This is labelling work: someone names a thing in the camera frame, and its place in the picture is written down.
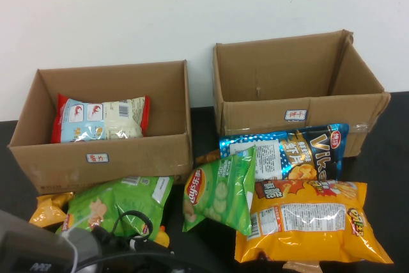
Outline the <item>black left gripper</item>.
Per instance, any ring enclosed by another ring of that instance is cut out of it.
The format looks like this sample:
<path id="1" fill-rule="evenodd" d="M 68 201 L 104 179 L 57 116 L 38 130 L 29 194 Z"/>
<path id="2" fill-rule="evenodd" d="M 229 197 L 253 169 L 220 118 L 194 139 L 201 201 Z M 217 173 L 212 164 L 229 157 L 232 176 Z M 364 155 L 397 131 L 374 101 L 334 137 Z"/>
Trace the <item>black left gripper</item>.
<path id="1" fill-rule="evenodd" d="M 221 272 L 211 261 L 175 252 L 150 239 L 131 237 L 127 240 L 134 254 L 126 260 L 126 272 Z"/>

